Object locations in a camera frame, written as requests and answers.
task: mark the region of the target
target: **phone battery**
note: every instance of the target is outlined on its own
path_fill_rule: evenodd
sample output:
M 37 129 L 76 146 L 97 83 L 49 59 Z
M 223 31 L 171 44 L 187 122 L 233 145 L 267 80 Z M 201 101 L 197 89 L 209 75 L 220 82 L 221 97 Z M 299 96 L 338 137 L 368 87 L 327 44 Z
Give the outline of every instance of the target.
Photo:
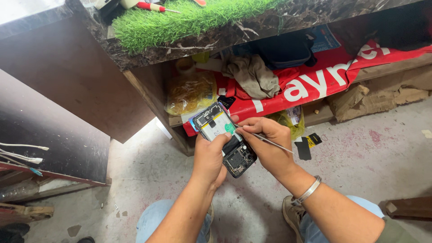
M 213 141 L 217 135 L 224 134 L 226 132 L 235 135 L 239 141 L 242 141 L 242 138 L 235 132 L 235 126 L 231 123 L 231 120 L 228 118 L 228 116 L 223 112 L 215 116 L 201 129 L 210 141 Z

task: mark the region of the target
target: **green turf mat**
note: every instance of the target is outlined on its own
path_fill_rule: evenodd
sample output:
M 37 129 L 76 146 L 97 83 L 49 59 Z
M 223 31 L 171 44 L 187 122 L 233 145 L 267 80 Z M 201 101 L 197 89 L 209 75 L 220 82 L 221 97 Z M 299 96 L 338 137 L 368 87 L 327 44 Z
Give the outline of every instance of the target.
M 167 9 L 181 13 L 132 8 L 113 21 L 115 37 L 130 54 L 161 46 L 188 35 L 198 35 L 229 22 L 256 16 L 283 0 L 206 0 L 200 7 L 192 0 L 168 0 Z

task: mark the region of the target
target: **silver bracelet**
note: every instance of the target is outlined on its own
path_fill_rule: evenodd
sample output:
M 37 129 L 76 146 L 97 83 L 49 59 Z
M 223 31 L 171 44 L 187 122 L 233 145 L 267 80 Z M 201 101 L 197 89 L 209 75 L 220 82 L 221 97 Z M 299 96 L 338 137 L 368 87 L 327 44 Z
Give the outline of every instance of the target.
M 300 204 L 302 204 L 306 200 L 306 198 L 308 198 L 315 191 L 315 189 L 321 184 L 321 177 L 320 176 L 314 176 L 314 177 L 317 180 L 311 185 L 311 187 L 309 187 L 309 189 L 301 197 L 299 197 L 298 199 L 295 199 L 293 197 L 291 199 L 292 206 L 297 207 Z

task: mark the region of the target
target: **knee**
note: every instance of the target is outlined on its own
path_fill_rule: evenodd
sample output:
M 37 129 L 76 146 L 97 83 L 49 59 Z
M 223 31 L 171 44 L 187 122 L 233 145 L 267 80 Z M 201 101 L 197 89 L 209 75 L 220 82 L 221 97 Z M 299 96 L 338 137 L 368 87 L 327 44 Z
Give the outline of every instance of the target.
M 174 201 L 170 199 L 159 200 L 152 203 L 141 214 L 140 221 L 144 218 L 152 218 L 153 220 L 160 218 L 160 220 L 162 221 L 162 219 L 168 213 L 173 204 Z
M 145 242 L 150 237 L 173 204 L 173 200 L 160 200 L 152 203 L 144 210 L 137 224 L 137 242 Z
M 375 214 L 376 216 L 378 216 L 380 218 L 384 217 L 384 214 L 382 213 L 381 209 L 375 203 L 372 203 L 366 199 L 359 198 L 356 196 L 346 196 L 346 197 L 351 199 L 352 201 L 354 201 L 358 205 L 364 207 L 365 209 L 367 209 L 369 212 Z

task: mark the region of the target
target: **light blue jeans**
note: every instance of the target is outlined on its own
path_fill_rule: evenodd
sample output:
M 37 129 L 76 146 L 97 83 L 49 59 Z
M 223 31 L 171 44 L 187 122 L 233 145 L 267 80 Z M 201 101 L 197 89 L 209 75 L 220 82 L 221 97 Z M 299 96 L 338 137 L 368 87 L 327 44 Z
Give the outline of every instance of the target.
M 356 196 L 347 197 L 378 217 L 384 217 L 378 205 Z M 137 224 L 136 243 L 144 243 L 152 235 L 173 204 L 174 201 L 172 200 L 160 200 L 144 210 Z M 197 243 L 206 243 L 205 236 L 210 230 L 210 223 L 211 216 L 207 214 L 200 233 L 198 234 Z M 305 243 L 328 243 L 328 240 L 308 214 L 303 217 L 300 223 L 300 234 L 304 237 Z
M 153 234 L 173 204 L 173 200 L 160 200 L 154 202 L 144 210 L 137 224 L 136 243 L 144 243 Z M 211 221 L 212 217 L 207 214 L 198 234 L 197 243 L 207 242 L 206 235 L 210 230 Z

